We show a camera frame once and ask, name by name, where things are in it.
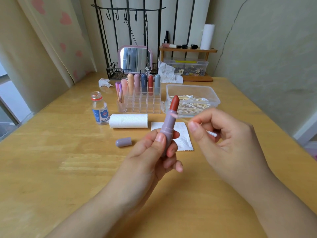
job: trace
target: clear plastic bottle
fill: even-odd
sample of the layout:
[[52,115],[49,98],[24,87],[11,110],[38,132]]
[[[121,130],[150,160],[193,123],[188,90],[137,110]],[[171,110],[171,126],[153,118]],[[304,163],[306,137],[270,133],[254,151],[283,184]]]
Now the clear plastic bottle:
[[101,92],[92,92],[91,99],[93,101],[91,108],[93,109],[93,115],[96,118],[97,124],[109,124],[110,115],[108,112],[107,103],[102,99]]

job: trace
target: crumpled tissue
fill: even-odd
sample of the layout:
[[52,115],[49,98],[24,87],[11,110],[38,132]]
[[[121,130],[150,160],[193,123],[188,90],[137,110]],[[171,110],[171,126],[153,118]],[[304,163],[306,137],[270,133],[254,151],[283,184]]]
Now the crumpled tissue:
[[158,62],[158,74],[161,76],[161,82],[183,83],[181,75],[174,74],[175,68],[164,62]]
[[110,82],[109,79],[102,78],[102,79],[99,80],[99,87],[106,86],[106,87],[110,88],[110,86],[112,86],[112,85],[109,82]]
[[[151,130],[161,128],[163,126],[163,122],[152,122],[151,123]],[[174,139],[178,146],[178,151],[185,151],[185,150],[194,150],[191,139],[189,138],[189,133],[187,127],[184,122],[176,122],[174,126],[174,130],[180,133],[180,137]]]

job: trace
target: transparent storage box with lid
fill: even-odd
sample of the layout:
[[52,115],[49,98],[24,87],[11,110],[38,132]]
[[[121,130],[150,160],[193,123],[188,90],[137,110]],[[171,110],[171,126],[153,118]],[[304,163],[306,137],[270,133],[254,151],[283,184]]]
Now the transparent storage box with lid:
[[184,76],[204,76],[208,61],[191,58],[164,58],[164,62],[175,68],[174,73]]
[[211,87],[168,84],[165,110],[169,110],[175,95],[180,99],[177,113],[182,118],[193,117],[207,108],[217,107],[220,104],[218,96]]

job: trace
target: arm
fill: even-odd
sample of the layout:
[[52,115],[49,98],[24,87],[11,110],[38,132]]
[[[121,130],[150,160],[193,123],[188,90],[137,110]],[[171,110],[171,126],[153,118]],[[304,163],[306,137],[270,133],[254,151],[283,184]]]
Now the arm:
[[[179,137],[174,132],[173,138]],[[109,183],[91,200],[71,214],[46,238],[112,237],[124,221],[148,200],[157,183],[172,169],[183,171],[172,141],[165,159],[166,137],[159,130],[149,132],[126,156]]]
[[272,173],[251,125],[211,108],[188,128],[208,163],[254,208],[268,237],[317,237],[317,216]]

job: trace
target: cotton swab stick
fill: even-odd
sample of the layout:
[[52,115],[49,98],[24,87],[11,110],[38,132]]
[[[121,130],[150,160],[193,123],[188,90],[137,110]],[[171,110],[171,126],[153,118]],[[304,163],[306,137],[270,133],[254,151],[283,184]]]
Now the cotton swab stick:
[[[186,123],[189,123],[186,119],[181,118],[181,117],[178,116],[177,114],[171,113],[171,116],[172,116],[173,118],[181,119],[181,120],[185,121]],[[217,134],[216,134],[216,133],[211,132],[211,131],[208,131],[208,130],[206,130],[206,131],[207,131],[208,134],[210,134],[210,135],[212,135],[212,136],[214,136],[214,137],[217,137]]]

